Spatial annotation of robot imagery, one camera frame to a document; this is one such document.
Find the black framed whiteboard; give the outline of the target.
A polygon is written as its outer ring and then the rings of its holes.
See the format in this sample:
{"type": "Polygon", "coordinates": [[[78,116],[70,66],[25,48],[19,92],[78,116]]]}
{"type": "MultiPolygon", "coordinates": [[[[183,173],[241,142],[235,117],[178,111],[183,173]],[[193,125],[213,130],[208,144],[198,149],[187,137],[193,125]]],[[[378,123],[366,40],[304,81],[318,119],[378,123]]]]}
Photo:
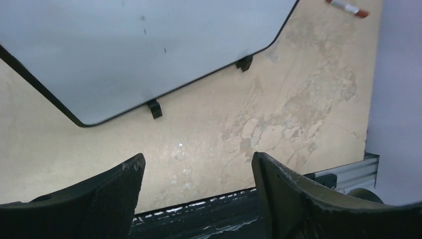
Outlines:
{"type": "Polygon", "coordinates": [[[3,0],[0,57],[91,127],[270,47],[295,0],[3,0]]]}

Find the white red marker pen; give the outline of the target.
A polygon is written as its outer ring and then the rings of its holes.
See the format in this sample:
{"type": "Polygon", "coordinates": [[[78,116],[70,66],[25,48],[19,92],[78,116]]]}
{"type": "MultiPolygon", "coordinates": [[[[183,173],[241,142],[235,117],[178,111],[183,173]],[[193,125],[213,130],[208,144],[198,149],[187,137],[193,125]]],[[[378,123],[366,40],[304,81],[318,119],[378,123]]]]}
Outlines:
{"type": "Polygon", "coordinates": [[[369,16],[368,11],[362,10],[354,5],[342,2],[341,0],[325,0],[325,2],[359,18],[366,18],[369,16]]]}

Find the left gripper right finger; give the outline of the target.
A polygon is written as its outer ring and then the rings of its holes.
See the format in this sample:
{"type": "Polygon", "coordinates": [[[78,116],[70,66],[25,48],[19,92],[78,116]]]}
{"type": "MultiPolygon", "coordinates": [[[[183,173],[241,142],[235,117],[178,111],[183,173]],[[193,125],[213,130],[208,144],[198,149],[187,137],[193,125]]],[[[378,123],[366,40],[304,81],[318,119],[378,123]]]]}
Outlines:
{"type": "Polygon", "coordinates": [[[265,152],[252,171],[270,239],[419,239],[422,205],[390,206],[342,194],[265,152]]]}

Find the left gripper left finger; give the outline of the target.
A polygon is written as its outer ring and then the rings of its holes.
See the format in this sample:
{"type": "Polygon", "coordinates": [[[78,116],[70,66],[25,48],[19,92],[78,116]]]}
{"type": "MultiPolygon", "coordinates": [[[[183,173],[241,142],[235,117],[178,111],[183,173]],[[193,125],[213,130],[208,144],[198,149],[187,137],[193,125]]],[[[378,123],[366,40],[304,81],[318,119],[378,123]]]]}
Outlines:
{"type": "Polygon", "coordinates": [[[139,153],[112,169],[30,202],[0,206],[2,239],[126,239],[141,190],[139,153]]]}

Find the black aluminium base frame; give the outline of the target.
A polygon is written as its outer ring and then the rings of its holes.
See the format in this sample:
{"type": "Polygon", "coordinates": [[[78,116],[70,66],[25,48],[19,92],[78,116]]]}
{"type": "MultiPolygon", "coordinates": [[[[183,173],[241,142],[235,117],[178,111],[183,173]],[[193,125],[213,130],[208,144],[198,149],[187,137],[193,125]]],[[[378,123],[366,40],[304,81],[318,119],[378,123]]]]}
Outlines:
{"type": "MultiPolygon", "coordinates": [[[[375,189],[379,156],[305,176],[337,192],[375,189]]],[[[257,189],[247,188],[136,214],[130,239],[264,239],[257,189]]]]}

